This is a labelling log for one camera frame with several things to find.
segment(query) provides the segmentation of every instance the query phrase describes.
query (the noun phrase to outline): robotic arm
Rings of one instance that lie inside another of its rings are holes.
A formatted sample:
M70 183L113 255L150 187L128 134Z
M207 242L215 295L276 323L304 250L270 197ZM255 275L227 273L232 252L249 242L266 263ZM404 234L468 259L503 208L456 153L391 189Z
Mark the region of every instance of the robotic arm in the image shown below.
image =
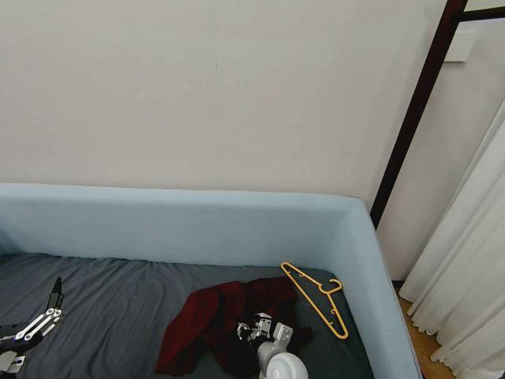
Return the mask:
M24 353L42 342L47 333L53 330L62 319L62 302L62 278L58 277L50 293L46 312L29 324L2 326L0 329L0 378L15 377L15 374L21 370L26 359Z
M286 351L293 329L278 322L271 341L271 317L265 313L258 313L257 316L254 328L240 323L237 334L240 340L247 339L252 348L260 343L257 348L260 379L309 379L304 363Z

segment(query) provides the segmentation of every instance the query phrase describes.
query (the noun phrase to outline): gray bed sheet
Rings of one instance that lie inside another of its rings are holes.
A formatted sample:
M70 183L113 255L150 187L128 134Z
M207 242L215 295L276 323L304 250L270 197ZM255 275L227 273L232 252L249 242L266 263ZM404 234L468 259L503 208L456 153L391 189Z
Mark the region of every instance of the gray bed sheet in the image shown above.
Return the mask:
M321 283L333 277L321 270L305 271ZM282 275L280 268L272 267L166 264L36 253L0 256L0 325L28 322L42 313L56 277L61 276L65 317L27 353L18 378L153 378L165 327L190 293L233 280L248 282ZM308 281L300 283L330 319L326 298ZM335 338L305 298L298 295L295 311L299 325L310 326L314 334L300 353L309 377L373 378L343 293L334 294L334 299L349 329L347 340ZM206 353L196 370L183 378L231 377Z

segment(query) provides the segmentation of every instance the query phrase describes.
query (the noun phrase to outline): orange hanger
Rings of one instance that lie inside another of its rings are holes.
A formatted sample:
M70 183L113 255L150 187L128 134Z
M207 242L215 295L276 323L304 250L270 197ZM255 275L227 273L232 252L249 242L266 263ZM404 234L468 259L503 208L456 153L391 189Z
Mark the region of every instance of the orange hanger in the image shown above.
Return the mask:
M328 300L331 303L331 314L334 314L337 317L337 319L339 319L339 323L340 323L340 326L342 327L342 330L344 331L344 334L339 334L339 332L337 332L335 330L335 328L333 327L333 321L328 321L328 319L323 315L323 312L321 312L320 309L319 309L319 307L312 301L312 299L310 298L310 296L307 295L307 293L303 290L303 288L301 288L300 284L298 284L298 282L291 276L291 271L289 271L289 269L287 269L286 266L289 267L289 268L291 268L292 270L296 271L300 277L306 278L306 279L310 280L311 282L313 282L319 288L319 291L321 293L325 294L328 297ZM335 302L333 301L333 298L331 298L331 294L333 294L336 291L342 290L342 283L339 280L337 280L337 279L330 279L331 283L337 283L337 287L333 288L332 290L325 291L323 289L323 284L319 283L317 280L315 280L312 277L308 276L302 270L294 267L291 263L289 263L289 262L283 262L283 263L281 263L281 268L286 273L286 275L288 275L288 277L293 281L294 285L297 286L298 290L300 290L300 292L310 302L310 305L319 314L319 316L321 317L321 319L324 321L324 324L327 325L327 327L333 332L333 334L335 334L335 336L337 338L339 338L341 340L345 340L349 336L349 333L347 332L347 328L344 325L344 321L343 321L342 317L340 316L339 311L337 310L337 306L335 305Z

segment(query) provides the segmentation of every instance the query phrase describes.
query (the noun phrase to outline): red garment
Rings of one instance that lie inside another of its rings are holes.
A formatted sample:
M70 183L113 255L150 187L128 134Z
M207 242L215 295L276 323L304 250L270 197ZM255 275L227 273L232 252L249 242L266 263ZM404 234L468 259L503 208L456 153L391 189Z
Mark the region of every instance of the red garment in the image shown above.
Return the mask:
M259 372L256 352L237 337L239 322L251 324L255 313L264 312L275 322L296 327L296 292L289 278L258 279L248 283L229 282L193 292L182 311L166 327L156 365L157 373L191 373L196 357L208 348L218 364L235 377ZM306 343L312 334L295 332L297 341Z

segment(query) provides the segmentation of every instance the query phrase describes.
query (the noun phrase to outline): white curtain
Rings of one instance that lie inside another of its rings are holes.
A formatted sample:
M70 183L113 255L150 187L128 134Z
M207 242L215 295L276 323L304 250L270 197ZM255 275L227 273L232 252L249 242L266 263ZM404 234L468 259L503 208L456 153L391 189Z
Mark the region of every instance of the white curtain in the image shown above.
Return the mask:
M457 378L505 370L505 102L400 296Z

